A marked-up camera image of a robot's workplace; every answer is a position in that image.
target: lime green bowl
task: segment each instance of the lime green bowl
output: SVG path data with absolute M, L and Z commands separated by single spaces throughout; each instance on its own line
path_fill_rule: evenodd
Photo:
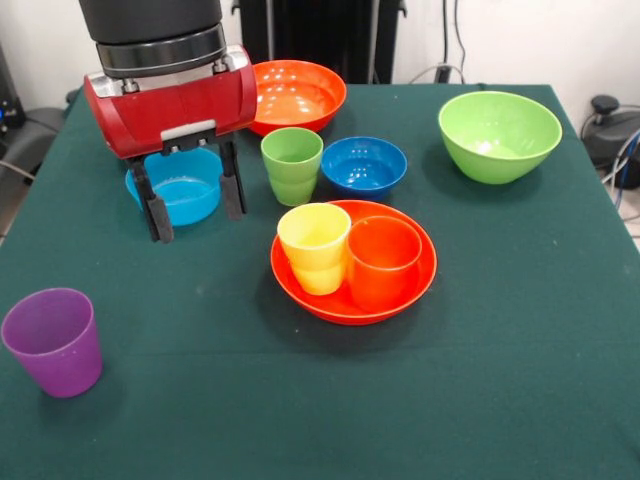
M 560 143 L 562 126 L 538 102 L 504 92 L 449 100 L 438 116 L 444 144 L 469 178 L 493 185 L 529 173 Z

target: cup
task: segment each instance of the cup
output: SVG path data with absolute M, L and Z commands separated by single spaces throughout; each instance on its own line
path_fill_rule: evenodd
M 281 204 L 296 207 L 311 200 L 323 148 L 322 138 L 306 128 L 281 128 L 262 139 L 269 183 Z
M 2 342 L 52 397 L 79 395 L 102 373 L 91 300 L 77 290 L 42 290 L 18 302 L 0 329 Z
M 347 280 L 356 305 L 368 312 L 398 306 L 418 274 L 422 240 L 397 218 L 374 216 L 357 222 L 347 239 Z
M 330 203 L 302 205 L 280 219 L 280 243 L 305 292 L 328 295 L 340 288 L 346 273 L 350 228 L 349 214 Z

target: orange bowl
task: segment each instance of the orange bowl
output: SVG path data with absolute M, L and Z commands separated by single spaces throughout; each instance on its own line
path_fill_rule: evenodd
M 327 126 L 347 98 L 340 76 L 315 63 L 274 60 L 253 66 L 258 110 L 249 127 L 266 135 L 282 127 L 317 132 Z
M 271 269 L 284 291 L 315 316 L 340 325 L 356 326 L 381 322 L 416 303 L 433 282 L 438 266 L 436 249 L 427 232 L 409 216 L 380 203 L 365 200 L 337 200 L 329 203 L 346 210 L 354 224 L 365 217 L 388 216 L 402 220 L 414 228 L 422 241 L 422 251 L 417 261 L 413 288 L 405 290 L 402 297 L 398 298 L 394 305 L 377 311 L 365 311 L 356 305 L 347 282 L 344 282 L 337 291 L 330 295 L 311 295 L 302 289 L 293 275 L 289 260 L 276 235 L 271 247 Z

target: bowl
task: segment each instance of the bowl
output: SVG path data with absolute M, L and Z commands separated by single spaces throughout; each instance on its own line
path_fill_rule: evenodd
M 329 203 L 344 209 L 351 217 L 352 224 L 366 217 L 387 216 L 402 220 L 414 228 L 420 236 L 422 251 L 416 263 L 415 278 L 411 282 L 413 288 L 404 290 L 391 307 L 376 311 L 364 310 L 354 302 L 348 282 L 344 282 L 330 295 L 311 295 L 300 286 L 284 253 L 280 238 L 276 235 L 271 246 L 271 269 L 286 294 L 302 308 L 323 320 L 351 326 L 381 322 L 416 303 L 433 282 L 438 266 L 436 250 L 427 232 L 408 215 L 381 203 L 364 200 L 337 200 Z
M 321 168 L 339 195 L 377 201 L 400 181 L 407 165 L 407 157 L 392 143 L 349 137 L 329 145 Z
M 274 60 L 253 68 L 258 108 L 249 128 L 262 136 L 282 127 L 317 132 L 327 126 L 347 98 L 342 78 L 315 63 Z
M 458 168 L 482 183 L 526 175 L 560 143 L 562 126 L 546 107 L 512 93 L 482 91 L 449 100 L 438 116 Z
M 144 166 L 151 186 L 164 200 L 171 225 L 190 225 L 211 215 L 220 203 L 220 157 L 210 150 L 197 148 L 169 156 L 149 155 Z M 131 171 L 125 184 L 142 209 Z

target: light blue bowl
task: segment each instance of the light blue bowl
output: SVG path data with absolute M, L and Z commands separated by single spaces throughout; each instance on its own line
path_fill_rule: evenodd
M 144 166 L 153 191 L 167 206 L 174 227 L 199 222 L 220 203 L 222 162 L 210 150 L 196 148 L 167 157 L 156 153 L 145 159 Z M 131 171 L 125 176 L 125 184 L 142 209 Z
M 349 137 L 329 145 L 321 166 L 341 196 L 377 201 L 407 172 L 407 157 L 385 140 Z

